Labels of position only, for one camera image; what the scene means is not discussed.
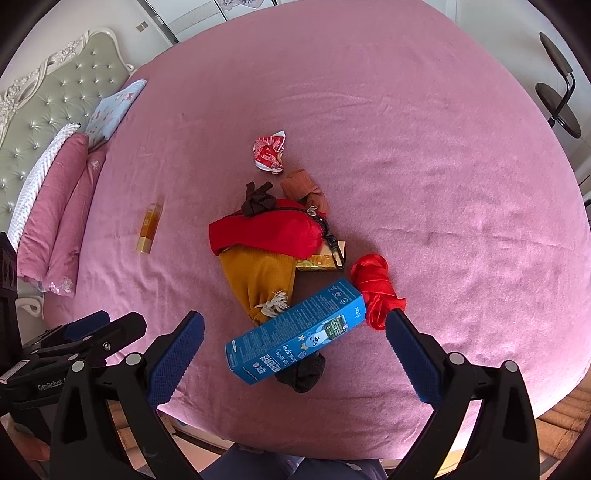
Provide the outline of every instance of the light blue pillow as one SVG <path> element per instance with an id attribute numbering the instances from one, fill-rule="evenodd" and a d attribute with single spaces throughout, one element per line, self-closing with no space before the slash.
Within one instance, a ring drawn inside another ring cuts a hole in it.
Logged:
<path id="1" fill-rule="evenodd" d="M 90 117 L 85 131 L 88 135 L 89 150 L 111 138 L 146 83 L 148 83 L 146 80 L 137 80 L 116 94 L 100 101 L 95 113 Z"/>

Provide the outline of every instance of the white cabinet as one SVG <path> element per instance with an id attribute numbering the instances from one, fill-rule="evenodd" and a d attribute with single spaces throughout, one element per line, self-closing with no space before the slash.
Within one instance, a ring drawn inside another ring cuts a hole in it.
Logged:
<path id="1" fill-rule="evenodd" d="M 147 3 L 148 8 L 160 18 L 178 41 L 188 38 L 242 15 L 273 7 L 277 0 L 264 0 L 257 8 L 234 5 L 231 9 L 222 8 L 229 0 L 138 0 Z"/>

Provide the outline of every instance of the blue gripper pad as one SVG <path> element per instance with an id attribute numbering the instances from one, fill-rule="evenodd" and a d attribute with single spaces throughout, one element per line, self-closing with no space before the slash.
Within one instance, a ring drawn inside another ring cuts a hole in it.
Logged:
<path id="1" fill-rule="evenodd" d="M 88 317 L 84 317 L 80 320 L 70 323 L 66 326 L 63 337 L 65 340 L 75 342 L 90 335 L 92 332 L 97 331 L 99 328 L 103 328 L 105 325 L 110 324 L 111 317 L 104 310 L 94 312 Z"/>
<path id="2" fill-rule="evenodd" d="M 440 372 L 416 337 L 422 334 L 416 330 L 413 332 L 405 319 L 402 311 L 398 309 L 388 313 L 386 338 L 402 364 L 419 400 L 437 408 L 443 401 Z"/>
<path id="3" fill-rule="evenodd" d="M 182 323 L 181 330 L 175 330 L 175 338 L 151 369 L 148 377 L 148 403 L 155 410 L 167 403 L 173 396 L 191 360 L 199 350 L 205 334 L 205 323 L 200 313 L 191 312 Z"/>

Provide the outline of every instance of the bed frame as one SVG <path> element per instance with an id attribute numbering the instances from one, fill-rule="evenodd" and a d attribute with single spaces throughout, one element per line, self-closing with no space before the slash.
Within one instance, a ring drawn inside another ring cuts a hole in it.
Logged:
<path id="1" fill-rule="evenodd" d="M 99 28 L 0 95 L 0 231 L 8 230 L 22 184 L 55 134 L 69 123 L 79 123 L 83 132 L 100 100 L 121 89 L 133 70 L 115 34 Z"/>

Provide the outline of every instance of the red cloth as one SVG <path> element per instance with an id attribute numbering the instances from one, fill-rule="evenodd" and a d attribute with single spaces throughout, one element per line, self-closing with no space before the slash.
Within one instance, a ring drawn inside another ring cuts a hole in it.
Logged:
<path id="1" fill-rule="evenodd" d="M 365 321 L 375 330 L 386 328 L 386 315 L 406 308 L 406 299 L 396 296 L 388 278 L 388 262 L 378 254 L 362 256 L 351 267 L 351 283 L 363 294 L 367 307 Z"/>
<path id="2" fill-rule="evenodd" d="M 322 227 L 293 200 L 277 200 L 274 210 L 251 217 L 236 213 L 209 225 L 209 245 L 214 254 L 245 245 L 304 260 L 323 242 Z"/>

